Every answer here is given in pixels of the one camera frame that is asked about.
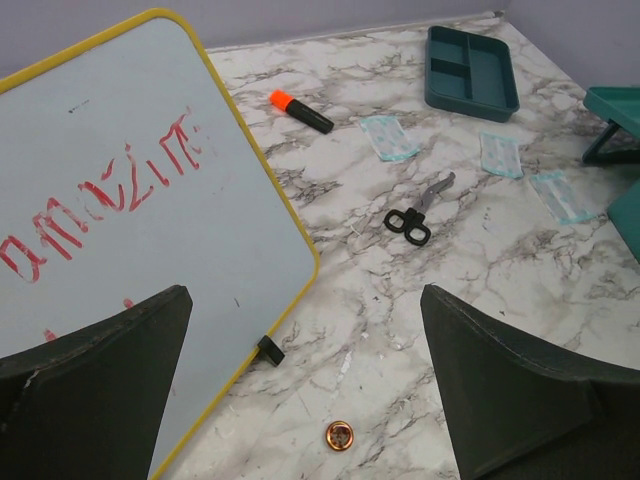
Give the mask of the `white dressing packet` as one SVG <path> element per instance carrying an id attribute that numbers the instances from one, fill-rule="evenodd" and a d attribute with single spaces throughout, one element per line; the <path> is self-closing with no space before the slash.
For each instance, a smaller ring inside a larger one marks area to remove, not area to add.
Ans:
<path id="1" fill-rule="evenodd" d="M 404 161 L 420 151 L 419 144 L 409 137 L 395 116 L 362 118 L 359 126 L 384 162 Z"/>

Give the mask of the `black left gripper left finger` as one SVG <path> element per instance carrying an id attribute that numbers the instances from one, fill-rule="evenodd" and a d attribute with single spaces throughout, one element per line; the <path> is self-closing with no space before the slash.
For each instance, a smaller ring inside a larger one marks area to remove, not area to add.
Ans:
<path id="1" fill-rule="evenodd" d="M 2 478 L 147 478 L 192 307 L 174 285 L 2 358 Z"/>

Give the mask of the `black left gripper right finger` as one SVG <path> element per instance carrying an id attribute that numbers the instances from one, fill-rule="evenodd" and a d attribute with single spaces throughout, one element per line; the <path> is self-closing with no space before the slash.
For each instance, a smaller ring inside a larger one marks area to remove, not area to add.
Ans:
<path id="1" fill-rule="evenodd" d="M 553 345 L 436 285 L 421 312 L 461 478 L 638 478 L 638 371 Z"/>

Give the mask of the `small clear teal packet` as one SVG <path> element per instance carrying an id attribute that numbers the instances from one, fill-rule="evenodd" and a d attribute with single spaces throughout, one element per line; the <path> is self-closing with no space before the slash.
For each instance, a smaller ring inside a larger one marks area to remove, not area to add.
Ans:
<path id="1" fill-rule="evenodd" d="M 487 132 L 481 132 L 479 140 L 480 164 L 484 171 L 511 179 L 524 176 L 517 141 Z"/>

